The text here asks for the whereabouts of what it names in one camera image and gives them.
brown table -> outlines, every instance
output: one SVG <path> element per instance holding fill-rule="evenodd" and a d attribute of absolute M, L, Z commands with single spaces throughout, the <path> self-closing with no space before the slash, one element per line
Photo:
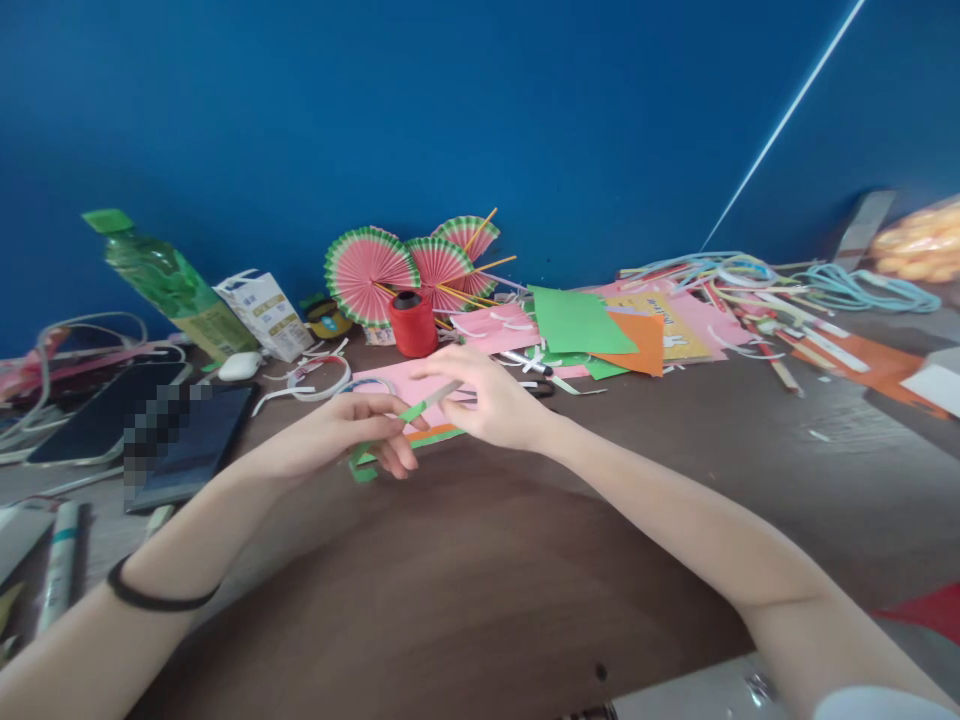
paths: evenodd
<path fill-rule="evenodd" d="M 953 311 L 917 322 L 960 339 Z M 401 359 L 347 355 L 356 370 Z M 545 403 L 754 510 L 866 607 L 960 578 L 960 464 L 936 447 L 960 447 L 960 426 L 790 365 L 806 399 L 738 358 Z M 310 409 L 268 404 L 243 447 Z M 360 486 L 338 467 L 278 507 L 219 607 L 286 567 L 194 633 L 135 717 L 550 718 L 751 647 L 719 596 L 567 471 L 469 437 L 418 455 L 410 481 Z"/>

bottle label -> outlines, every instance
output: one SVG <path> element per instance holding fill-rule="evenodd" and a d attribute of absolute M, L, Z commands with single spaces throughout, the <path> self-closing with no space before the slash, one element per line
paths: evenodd
<path fill-rule="evenodd" d="M 170 320 L 216 362 L 223 362 L 230 355 L 258 347 L 250 331 L 220 299 L 199 315 Z"/>

phone screen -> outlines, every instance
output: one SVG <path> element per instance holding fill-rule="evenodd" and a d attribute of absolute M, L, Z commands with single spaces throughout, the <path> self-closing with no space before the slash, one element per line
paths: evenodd
<path fill-rule="evenodd" d="M 124 370 L 70 420 L 30 453 L 34 465 L 106 462 L 123 449 L 123 430 L 157 397 L 160 387 L 181 382 L 188 363 L 144 363 Z"/>
<path fill-rule="evenodd" d="M 189 500 L 212 480 L 250 416 L 256 391 L 255 384 L 167 389 L 166 400 L 158 400 L 138 418 L 139 427 L 128 430 L 127 512 Z"/>

white box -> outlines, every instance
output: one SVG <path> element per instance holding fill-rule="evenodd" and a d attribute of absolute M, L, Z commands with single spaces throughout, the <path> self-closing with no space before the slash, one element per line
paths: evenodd
<path fill-rule="evenodd" d="M 271 355 L 293 362 L 313 336 L 270 273 L 245 270 L 213 288 Z"/>

orange paper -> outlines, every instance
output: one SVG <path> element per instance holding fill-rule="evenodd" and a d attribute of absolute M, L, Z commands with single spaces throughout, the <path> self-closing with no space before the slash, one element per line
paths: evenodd
<path fill-rule="evenodd" d="M 590 354 L 627 370 L 663 377 L 663 316 L 610 313 L 610 317 L 623 334 L 633 340 L 640 352 L 625 355 Z"/>
<path fill-rule="evenodd" d="M 896 350 L 889 345 L 873 342 L 873 340 L 867 340 L 857 335 L 851 335 L 846 338 L 838 338 L 831 335 L 830 341 L 839 345 L 854 357 L 863 360 L 863 362 L 870 366 L 870 370 L 865 373 L 854 372 L 806 338 L 801 340 L 800 344 L 836 365 L 838 370 L 837 374 L 843 375 L 843 377 L 853 380 L 860 385 L 873 388 L 892 400 L 902 402 L 904 405 L 912 405 L 941 420 L 950 419 L 950 416 L 945 410 L 930 404 L 900 384 L 920 369 L 924 362 L 922 357 Z M 801 355 L 796 350 L 793 351 L 793 356 L 800 358 L 804 362 L 811 362 L 809 358 Z"/>

